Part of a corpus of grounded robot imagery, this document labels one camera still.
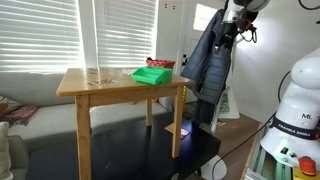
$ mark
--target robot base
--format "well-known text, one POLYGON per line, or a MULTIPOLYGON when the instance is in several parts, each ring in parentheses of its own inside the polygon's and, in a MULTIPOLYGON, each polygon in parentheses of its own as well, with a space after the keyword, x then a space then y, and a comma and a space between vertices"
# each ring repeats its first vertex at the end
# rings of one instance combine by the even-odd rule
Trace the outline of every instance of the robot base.
POLYGON ((320 140, 305 140, 271 128, 260 141, 261 146, 278 162, 287 166, 299 166, 298 159, 308 156, 320 170, 320 140))

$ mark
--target wooden table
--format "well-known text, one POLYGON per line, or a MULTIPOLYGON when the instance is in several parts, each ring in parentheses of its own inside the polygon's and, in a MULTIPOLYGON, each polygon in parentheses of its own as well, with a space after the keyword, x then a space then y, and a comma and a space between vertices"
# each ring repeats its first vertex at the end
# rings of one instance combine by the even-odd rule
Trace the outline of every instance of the wooden table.
POLYGON ((102 68, 99 71, 80 68, 68 69, 56 93, 57 96, 75 97, 79 178, 81 180, 91 179, 89 110, 94 106, 146 99, 146 125, 151 126, 151 99, 163 96, 175 96, 172 157, 178 157, 180 150, 183 86, 193 83, 194 81, 192 80, 173 75, 170 83, 154 86, 134 81, 129 75, 124 74, 121 69, 102 68), (116 82, 97 85, 94 83, 97 80, 115 80, 116 82))

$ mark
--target tabletop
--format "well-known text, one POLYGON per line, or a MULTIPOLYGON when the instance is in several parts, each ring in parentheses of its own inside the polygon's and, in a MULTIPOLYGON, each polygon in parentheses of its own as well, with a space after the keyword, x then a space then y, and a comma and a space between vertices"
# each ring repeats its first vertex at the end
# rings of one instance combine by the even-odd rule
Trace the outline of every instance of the tabletop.
MULTIPOLYGON (((194 81, 181 76, 172 75, 169 83, 159 84, 158 87, 191 85, 194 81)), ((121 68, 83 69, 69 68, 57 89, 57 96, 75 96, 99 93, 101 91, 135 90, 150 88, 150 84, 137 82, 121 68)))

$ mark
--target white robot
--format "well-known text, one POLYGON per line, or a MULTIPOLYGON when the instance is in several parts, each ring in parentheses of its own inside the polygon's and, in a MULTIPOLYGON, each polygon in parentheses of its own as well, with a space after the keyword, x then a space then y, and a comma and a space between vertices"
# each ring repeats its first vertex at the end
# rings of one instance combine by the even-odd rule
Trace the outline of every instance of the white robot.
MULTIPOLYGON (((248 15, 253 15, 255 19, 269 0, 233 0, 227 3, 223 23, 236 23, 238 32, 241 33, 252 30, 248 15)), ((320 120, 319 57, 320 48, 292 67, 292 80, 267 134, 260 142, 277 161, 288 166, 299 166, 299 158, 308 157, 315 162, 316 169, 320 170, 320 140, 319 130, 316 128, 320 120)))

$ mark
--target table leg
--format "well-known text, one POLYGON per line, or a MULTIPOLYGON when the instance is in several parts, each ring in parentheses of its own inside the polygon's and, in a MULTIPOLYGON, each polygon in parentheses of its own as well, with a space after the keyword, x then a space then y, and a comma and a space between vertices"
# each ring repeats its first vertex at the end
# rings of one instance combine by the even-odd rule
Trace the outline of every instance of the table leg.
POLYGON ((77 110, 77 141, 79 179, 91 179, 91 156, 90 156, 90 115, 89 96, 79 95, 75 98, 77 110))
POLYGON ((152 102, 151 99, 146 100, 147 106, 147 117, 146 117, 146 125, 152 126, 152 102))
POLYGON ((177 87, 177 95, 175 97, 174 125, 173 125, 173 141, 172 141, 172 157, 179 156, 180 151, 180 134, 182 124, 182 108, 183 108, 183 86, 177 87))

